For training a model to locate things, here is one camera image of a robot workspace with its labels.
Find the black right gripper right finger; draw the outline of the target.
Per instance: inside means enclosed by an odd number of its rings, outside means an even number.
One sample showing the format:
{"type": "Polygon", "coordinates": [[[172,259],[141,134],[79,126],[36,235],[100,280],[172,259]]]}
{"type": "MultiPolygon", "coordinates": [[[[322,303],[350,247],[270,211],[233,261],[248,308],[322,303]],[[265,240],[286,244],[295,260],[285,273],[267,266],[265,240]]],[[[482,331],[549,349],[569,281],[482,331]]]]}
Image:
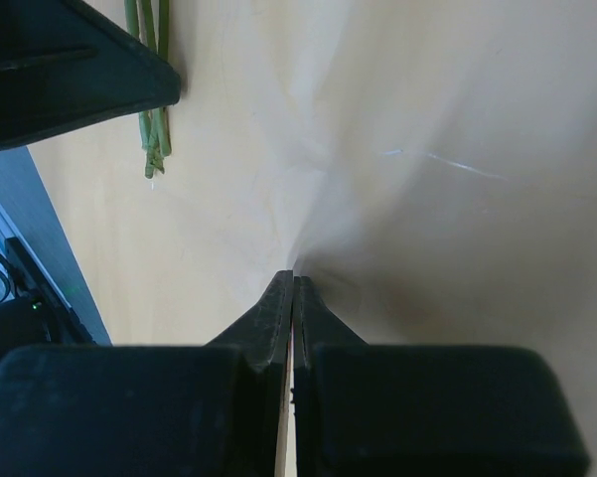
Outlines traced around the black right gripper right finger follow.
{"type": "Polygon", "coordinates": [[[301,476],[584,476],[559,381],[517,347],[371,345],[294,281],[301,476]]]}

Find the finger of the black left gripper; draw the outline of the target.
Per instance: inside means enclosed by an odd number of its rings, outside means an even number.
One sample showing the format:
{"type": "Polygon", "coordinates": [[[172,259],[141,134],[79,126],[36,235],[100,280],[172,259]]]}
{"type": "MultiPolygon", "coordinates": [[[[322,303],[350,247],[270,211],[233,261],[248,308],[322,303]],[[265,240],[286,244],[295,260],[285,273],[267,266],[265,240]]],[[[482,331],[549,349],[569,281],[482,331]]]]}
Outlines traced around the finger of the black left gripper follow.
{"type": "Polygon", "coordinates": [[[179,101],[181,79],[83,1],[0,1],[0,150],[179,101]]]}

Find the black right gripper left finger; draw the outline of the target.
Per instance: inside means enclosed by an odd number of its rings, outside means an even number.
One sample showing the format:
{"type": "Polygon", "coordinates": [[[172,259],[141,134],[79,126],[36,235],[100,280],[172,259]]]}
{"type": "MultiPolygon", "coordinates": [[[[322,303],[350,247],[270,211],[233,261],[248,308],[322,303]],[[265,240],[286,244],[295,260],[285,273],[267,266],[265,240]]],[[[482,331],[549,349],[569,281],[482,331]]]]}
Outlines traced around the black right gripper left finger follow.
{"type": "Polygon", "coordinates": [[[37,345],[0,362],[0,476],[280,476],[293,274],[204,346],[37,345]]]}

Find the pink fake flower stem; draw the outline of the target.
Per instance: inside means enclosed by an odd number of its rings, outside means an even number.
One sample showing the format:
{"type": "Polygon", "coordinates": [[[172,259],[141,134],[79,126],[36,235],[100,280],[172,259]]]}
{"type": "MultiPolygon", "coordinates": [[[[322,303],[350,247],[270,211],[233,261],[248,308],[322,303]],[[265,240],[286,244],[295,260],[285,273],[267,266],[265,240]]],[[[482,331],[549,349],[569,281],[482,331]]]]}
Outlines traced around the pink fake flower stem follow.
{"type": "MultiPolygon", "coordinates": [[[[154,17],[152,1],[138,1],[138,15],[142,21],[142,35],[145,45],[158,54],[158,13],[154,17]]],[[[156,172],[164,173],[164,159],[160,153],[160,110],[165,107],[152,109],[149,112],[151,120],[151,149],[153,151],[154,175],[156,172]]]]}
{"type": "MultiPolygon", "coordinates": [[[[124,13],[128,33],[137,41],[140,40],[139,16],[136,0],[124,0],[124,13]]],[[[144,176],[152,179],[154,175],[153,151],[151,149],[151,120],[148,111],[139,113],[139,130],[142,149],[145,152],[144,176]]]]}

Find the orange wrapping paper sheet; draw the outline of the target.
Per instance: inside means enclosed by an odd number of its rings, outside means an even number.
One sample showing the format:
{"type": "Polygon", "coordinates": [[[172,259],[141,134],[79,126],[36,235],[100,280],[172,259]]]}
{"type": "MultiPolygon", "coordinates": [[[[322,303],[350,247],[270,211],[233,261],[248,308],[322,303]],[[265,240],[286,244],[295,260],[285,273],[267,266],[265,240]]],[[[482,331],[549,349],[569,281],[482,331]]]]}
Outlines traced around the orange wrapping paper sheet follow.
{"type": "Polygon", "coordinates": [[[208,342],[280,269],[374,343],[522,346],[597,476],[597,1],[175,1],[172,155],[30,153],[116,344],[208,342]]]}

